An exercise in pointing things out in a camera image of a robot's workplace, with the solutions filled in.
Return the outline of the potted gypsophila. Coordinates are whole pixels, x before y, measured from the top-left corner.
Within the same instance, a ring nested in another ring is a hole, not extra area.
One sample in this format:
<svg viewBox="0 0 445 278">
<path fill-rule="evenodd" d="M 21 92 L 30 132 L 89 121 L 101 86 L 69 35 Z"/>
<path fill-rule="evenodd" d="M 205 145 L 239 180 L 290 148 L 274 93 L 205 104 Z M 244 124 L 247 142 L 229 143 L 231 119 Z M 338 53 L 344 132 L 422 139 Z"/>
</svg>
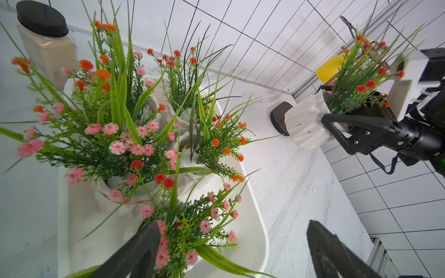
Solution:
<svg viewBox="0 0 445 278">
<path fill-rule="evenodd" d="M 12 59 L 38 93 L 37 120 L 24 132 L 2 128 L 1 134 L 18 142 L 19 160 L 35 157 L 66 168 L 70 184 L 103 184 L 104 196 L 118 206 L 148 203 L 171 170 L 164 154 L 171 129 L 155 119 L 164 106 L 149 106 L 158 84 L 145 82 L 141 54 L 123 41 L 116 16 L 91 17 L 90 24 L 93 59 L 61 68 L 69 92 L 39 72 L 31 57 Z"/>
<path fill-rule="evenodd" d="M 356 32 L 353 45 L 341 55 L 333 87 L 308 96 L 285 113 L 290 138 L 304 150 L 313 149 L 334 139 L 321 123 L 324 115 L 349 115 L 368 105 L 390 107 L 388 97 L 375 93 L 384 82 L 403 79 L 405 72 L 392 70 L 391 66 L 397 65 L 397 54 L 413 52 L 409 45 L 420 30 L 418 27 L 400 45 L 395 40 L 384 41 L 384 34 L 371 42 L 364 31 Z"/>
<path fill-rule="evenodd" d="M 234 183 L 213 173 L 181 173 L 183 156 L 177 153 L 172 158 L 166 157 L 171 170 L 148 203 L 143 203 L 140 211 L 143 220 L 138 227 L 139 230 L 152 222 L 159 227 L 161 242 L 154 275 L 168 278 L 254 277 L 253 270 L 223 255 L 227 250 L 238 248 L 235 231 L 225 230 L 225 226 L 241 215 L 237 208 L 242 202 L 241 195 L 237 193 L 231 198 L 230 194 L 247 182 L 246 178 Z M 222 158 L 222 161 L 244 174 L 242 162 L 232 157 Z M 69 276 L 87 277 L 100 265 Z"/>
<path fill-rule="evenodd" d="M 156 55 L 152 49 L 147 50 L 163 74 L 161 82 L 168 103 L 184 120 L 194 116 L 200 87 L 208 76 L 208 69 L 231 46 L 212 50 L 205 48 L 208 33 L 206 29 L 200 37 L 186 38 L 182 50 L 172 49 L 169 54 Z"/>
<path fill-rule="evenodd" d="M 225 164 L 222 158 L 232 157 L 243 162 L 244 156 L 239 149 L 253 140 L 245 136 L 249 129 L 240 118 L 248 107 L 258 103 L 261 98 L 250 96 L 231 110 L 222 111 L 217 104 L 219 89 L 215 87 L 213 92 L 202 95 L 198 86 L 192 88 L 189 138 L 180 152 L 183 156 L 180 172 L 199 175 L 213 173 L 227 177 L 234 183 L 243 182 L 245 175 Z"/>
</svg>

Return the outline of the white storage tray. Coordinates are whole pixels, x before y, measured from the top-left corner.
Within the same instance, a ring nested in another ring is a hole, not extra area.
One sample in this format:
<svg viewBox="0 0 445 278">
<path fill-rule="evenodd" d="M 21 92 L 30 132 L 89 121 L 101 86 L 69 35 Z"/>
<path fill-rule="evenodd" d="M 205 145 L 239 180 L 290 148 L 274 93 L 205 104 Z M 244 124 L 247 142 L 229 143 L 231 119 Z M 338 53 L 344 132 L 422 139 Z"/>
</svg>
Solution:
<svg viewBox="0 0 445 278">
<path fill-rule="evenodd" d="M 105 189 L 95 182 L 70 185 L 67 169 L 59 169 L 59 212 L 57 236 L 58 277 L 100 265 L 109 259 L 138 230 L 142 223 L 141 196 L 131 205 L 121 206 L 105 195 Z M 254 276 L 265 270 L 269 241 L 264 221 L 251 186 L 243 183 L 231 192 L 239 193 L 237 204 L 241 215 L 225 226 L 236 233 L 238 248 L 223 255 L 236 264 L 254 271 Z"/>
</svg>

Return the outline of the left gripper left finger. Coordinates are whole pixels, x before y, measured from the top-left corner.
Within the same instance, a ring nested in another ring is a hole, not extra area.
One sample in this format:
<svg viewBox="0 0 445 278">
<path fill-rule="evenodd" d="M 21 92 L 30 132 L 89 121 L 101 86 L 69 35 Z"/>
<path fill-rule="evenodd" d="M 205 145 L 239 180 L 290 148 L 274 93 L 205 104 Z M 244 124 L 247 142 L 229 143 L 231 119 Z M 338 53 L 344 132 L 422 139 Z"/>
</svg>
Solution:
<svg viewBox="0 0 445 278">
<path fill-rule="evenodd" d="M 92 278 L 150 278 L 154 274 L 161 233 L 156 222 L 141 228 Z"/>
</svg>

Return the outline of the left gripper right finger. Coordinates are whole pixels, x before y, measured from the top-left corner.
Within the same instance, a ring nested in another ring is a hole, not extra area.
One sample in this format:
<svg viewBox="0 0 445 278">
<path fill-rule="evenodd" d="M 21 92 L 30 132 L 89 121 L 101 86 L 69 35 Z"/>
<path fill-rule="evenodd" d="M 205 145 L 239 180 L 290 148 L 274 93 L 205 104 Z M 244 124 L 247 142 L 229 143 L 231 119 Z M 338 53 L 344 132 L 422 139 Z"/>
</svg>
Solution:
<svg viewBox="0 0 445 278">
<path fill-rule="evenodd" d="M 356 256 L 320 222 L 307 229 L 309 251 L 318 278 L 378 278 L 379 274 Z"/>
</svg>

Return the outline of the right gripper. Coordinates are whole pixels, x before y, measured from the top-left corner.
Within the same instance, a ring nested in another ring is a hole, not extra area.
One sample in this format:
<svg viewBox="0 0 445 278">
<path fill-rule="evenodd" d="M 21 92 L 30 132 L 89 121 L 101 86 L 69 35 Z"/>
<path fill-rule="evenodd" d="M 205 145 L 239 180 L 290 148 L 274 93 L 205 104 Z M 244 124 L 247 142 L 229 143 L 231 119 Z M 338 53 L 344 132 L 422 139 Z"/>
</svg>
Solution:
<svg viewBox="0 0 445 278">
<path fill-rule="evenodd" d="M 350 154 L 368 155 L 384 146 L 397 152 L 406 166 L 429 161 L 445 174 L 445 129 L 409 117 L 393 119 L 361 115 L 325 114 L 321 123 Z"/>
</svg>

